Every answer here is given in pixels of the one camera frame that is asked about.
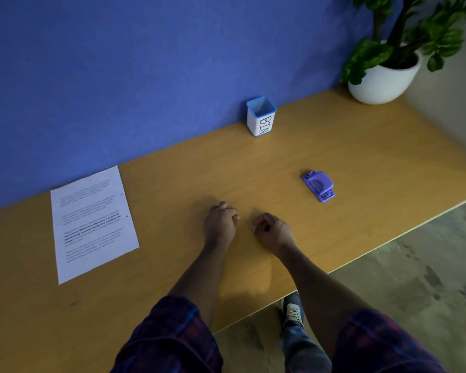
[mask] hand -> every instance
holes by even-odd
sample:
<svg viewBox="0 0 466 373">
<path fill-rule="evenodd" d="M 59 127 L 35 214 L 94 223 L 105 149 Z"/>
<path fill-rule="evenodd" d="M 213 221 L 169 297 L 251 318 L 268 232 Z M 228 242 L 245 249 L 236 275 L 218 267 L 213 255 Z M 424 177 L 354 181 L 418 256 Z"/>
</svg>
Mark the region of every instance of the hand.
<svg viewBox="0 0 466 373">
<path fill-rule="evenodd" d="M 297 248 L 290 227 L 271 213 L 258 216 L 252 226 L 259 243 L 277 257 L 286 250 Z"/>
<path fill-rule="evenodd" d="M 228 248 L 236 236 L 236 221 L 240 212 L 222 201 L 209 209 L 209 215 L 204 221 L 205 246 Z"/>
</svg>

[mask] beige wall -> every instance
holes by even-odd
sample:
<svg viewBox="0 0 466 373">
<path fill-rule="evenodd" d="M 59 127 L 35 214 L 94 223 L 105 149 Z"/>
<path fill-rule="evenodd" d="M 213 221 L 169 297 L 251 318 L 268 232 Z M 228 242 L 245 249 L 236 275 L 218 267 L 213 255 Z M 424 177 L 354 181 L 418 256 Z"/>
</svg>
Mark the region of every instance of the beige wall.
<svg viewBox="0 0 466 373">
<path fill-rule="evenodd" d="M 436 1 L 428 0 L 422 15 L 429 13 Z M 466 41 L 456 56 L 446 59 L 442 70 L 430 73 L 423 65 L 406 99 L 466 147 Z"/>
</svg>

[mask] floor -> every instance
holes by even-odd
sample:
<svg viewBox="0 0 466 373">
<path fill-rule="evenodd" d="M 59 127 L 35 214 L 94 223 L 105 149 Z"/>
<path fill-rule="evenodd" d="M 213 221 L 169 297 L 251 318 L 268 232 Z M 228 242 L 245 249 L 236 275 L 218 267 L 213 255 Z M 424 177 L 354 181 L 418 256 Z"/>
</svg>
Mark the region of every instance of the floor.
<svg viewBox="0 0 466 373">
<path fill-rule="evenodd" d="M 446 370 L 466 372 L 466 204 L 331 276 L 395 319 Z M 283 372 L 279 332 L 272 305 L 217 333 L 224 372 Z"/>
</svg>

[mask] paper sheet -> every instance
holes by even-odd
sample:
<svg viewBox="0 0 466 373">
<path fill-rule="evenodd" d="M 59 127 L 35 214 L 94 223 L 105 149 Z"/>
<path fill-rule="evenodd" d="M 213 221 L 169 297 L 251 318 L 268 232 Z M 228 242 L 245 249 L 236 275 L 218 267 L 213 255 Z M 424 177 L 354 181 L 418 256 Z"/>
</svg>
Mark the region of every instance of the paper sheet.
<svg viewBox="0 0 466 373">
<path fill-rule="evenodd" d="M 117 166 L 50 197 L 59 284 L 140 246 Z"/>
</svg>

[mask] shoe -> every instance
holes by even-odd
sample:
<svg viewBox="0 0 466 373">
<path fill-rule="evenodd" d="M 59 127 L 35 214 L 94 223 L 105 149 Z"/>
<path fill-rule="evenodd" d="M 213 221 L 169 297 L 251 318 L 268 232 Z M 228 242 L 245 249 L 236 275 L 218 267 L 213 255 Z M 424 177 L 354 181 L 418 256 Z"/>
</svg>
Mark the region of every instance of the shoe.
<svg viewBox="0 0 466 373">
<path fill-rule="evenodd" d="M 282 300 L 283 327 L 302 326 L 304 328 L 304 308 L 295 291 Z"/>
</svg>

